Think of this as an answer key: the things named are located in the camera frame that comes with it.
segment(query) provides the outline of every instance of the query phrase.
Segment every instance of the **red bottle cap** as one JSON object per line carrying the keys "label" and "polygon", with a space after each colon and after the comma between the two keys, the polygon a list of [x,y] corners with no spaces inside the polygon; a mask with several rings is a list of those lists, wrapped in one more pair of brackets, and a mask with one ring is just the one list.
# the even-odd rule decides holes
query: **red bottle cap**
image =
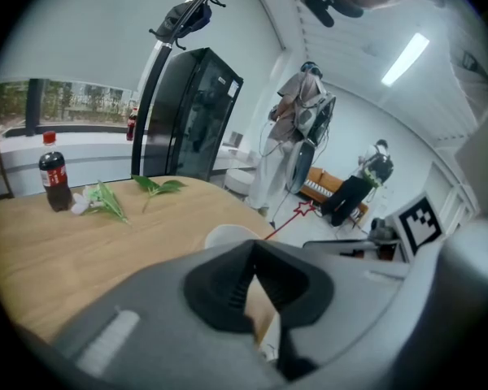
{"label": "red bottle cap", "polygon": [[56,142],[56,132],[44,132],[43,133],[43,144],[52,145]]}

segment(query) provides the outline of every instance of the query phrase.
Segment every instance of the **wooden table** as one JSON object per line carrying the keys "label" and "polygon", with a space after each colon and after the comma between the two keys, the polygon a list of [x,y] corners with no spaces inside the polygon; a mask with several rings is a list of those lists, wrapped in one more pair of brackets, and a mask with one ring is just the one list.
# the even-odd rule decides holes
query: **wooden table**
{"label": "wooden table", "polygon": [[[45,194],[0,201],[0,298],[11,319],[50,341],[135,271],[203,249],[220,224],[239,224],[263,238],[272,232],[265,219],[212,184],[153,179],[178,179],[187,187],[152,198],[143,214],[147,195],[135,181],[108,184],[132,225],[103,213],[55,213]],[[246,313],[260,342],[274,309],[259,284],[250,287]]]}

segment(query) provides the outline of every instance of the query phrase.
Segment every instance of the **black refrigerator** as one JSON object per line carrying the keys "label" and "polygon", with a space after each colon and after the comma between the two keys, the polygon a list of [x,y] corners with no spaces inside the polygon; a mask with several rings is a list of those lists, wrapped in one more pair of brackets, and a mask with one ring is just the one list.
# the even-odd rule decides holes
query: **black refrigerator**
{"label": "black refrigerator", "polygon": [[142,174],[208,180],[242,84],[209,48],[174,56],[150,105]]}

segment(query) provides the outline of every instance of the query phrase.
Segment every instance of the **small red bottle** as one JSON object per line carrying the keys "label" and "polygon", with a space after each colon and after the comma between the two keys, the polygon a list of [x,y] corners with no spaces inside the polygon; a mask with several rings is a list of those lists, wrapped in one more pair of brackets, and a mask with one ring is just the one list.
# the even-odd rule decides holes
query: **small red bottle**
{"label": "small red bottle", "polygon": [[128,128],[127,128],[127,140],[128,141],[133,140],[133,130],[136,127],[136,118],[137,118],[137,107],[134,107],[132,109],[132,112],[130,113]]}
{"label": "small red bottle", "polygon": [[68,187],[65,159],[56,148],[56,133],[44,132],[43,144],[47,153],[40,157],[41,182],[47,192],[47,200],[56,212],[68,210],[72,204],[72,194]]}

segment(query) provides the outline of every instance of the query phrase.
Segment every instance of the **white chair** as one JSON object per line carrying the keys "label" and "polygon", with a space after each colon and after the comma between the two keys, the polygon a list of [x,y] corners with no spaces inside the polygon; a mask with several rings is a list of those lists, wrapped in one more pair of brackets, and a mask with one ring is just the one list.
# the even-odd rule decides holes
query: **white chair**
{"label": "white chair", "polygon": [[250,186],[253,179],[253,175],[240,169],[228,169],[224,178],[223,188],[247,196],[250,193]]}

